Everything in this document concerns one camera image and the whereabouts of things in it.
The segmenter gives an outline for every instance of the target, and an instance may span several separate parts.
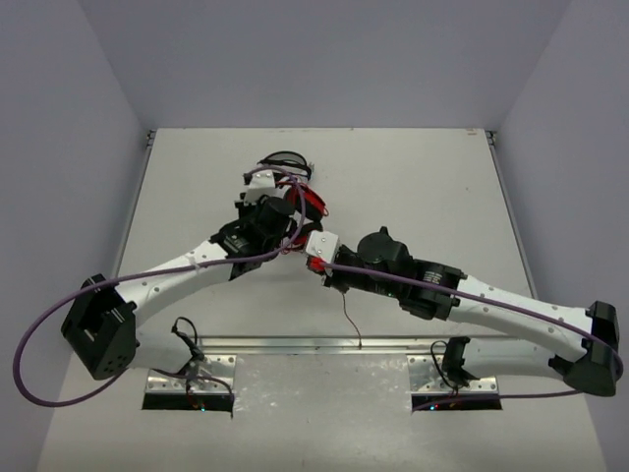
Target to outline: gray wall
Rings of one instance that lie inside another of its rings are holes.
[[[0,2],[0,71],[0,469],[29,471],[52,411],[19,397],[13,351],[39,313],[111,269],[143,130],[76,0]],[[25,363],[50,399],[69,358],[62,319],[42,327]]]
[[[498,135],[542,297],[614,303],[629,334],[629,2],[575,0]],[[629,389],[592,398],[610,471],[629,463]]]
[[[494,128],[568,0],[81,0],[150,127]]]

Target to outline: white tabletop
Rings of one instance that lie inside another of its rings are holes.
[[[386,225],[417,259],[530,293],[483,130],[159,130],[121,273],[178,256],[234,219],[242,173],[283,149],[314,162],[313,187],[330,210],[324,225],[351,248]],[[149,323],[166,329],[185,315],[207,335],[353,335],[338,293],[304,263],[278,259]],[[489,333],[423,322],[360,292],[350,291],[348,310],[370,335]],[[582,397],[411,416],[405,362],[239,356],[234,420],[141,411],[145,372],[129,372],[92,401],[55,412],[40,470],[604,470]],[[92,386],[74,358],[62,396]],[[502,392],[560,388],[500,382]]]

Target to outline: white table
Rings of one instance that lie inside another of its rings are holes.
[[[530,294],[483,130],[159,130],[121,273],[196,246],[234,219],[241,174],[276,150],[315,164],[326,229],[355,248],[381,225],[418,259],[457,266]],[[176,315],[207,335],[354,335],[338,293],[297,255],[209,287],[150,321]],[[488,334],[423,322],[394,300],[348,294],[363,334]],[[40,461],[57,470],[604,470],[582,397],[505,402],[503,411],[409,414],[402,355],[239,356],[234,420],[221,413],[141,411],[145,372],[55,412]],[[62,395],[93,387],[74,358]],[[503,393],[561,389],[501,379]]]

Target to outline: table surface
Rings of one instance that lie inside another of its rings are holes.
[[[178,256],[235,217],[242,173],[277,150],[314,162],[325,228],[355,248],[386,225],[411,254],[529,295],[483,130],[159,130],[121,273]],[[177,315],[207,335],[354,334],[338,293],[299,255],[208,287],[154,317]],[[348,294],[363,334],[451,336],[491,331],[423,322],[394,300]],[[503,411],[410,415],[406,357],[238,357],[233,420],[214,412],[141,411],[145,371],[55,412],[39,470],[604,470],[584,398],[504,402]],[[93,387],[73,358],[62,397]],[[565,389],[500,379],[500,391]]]

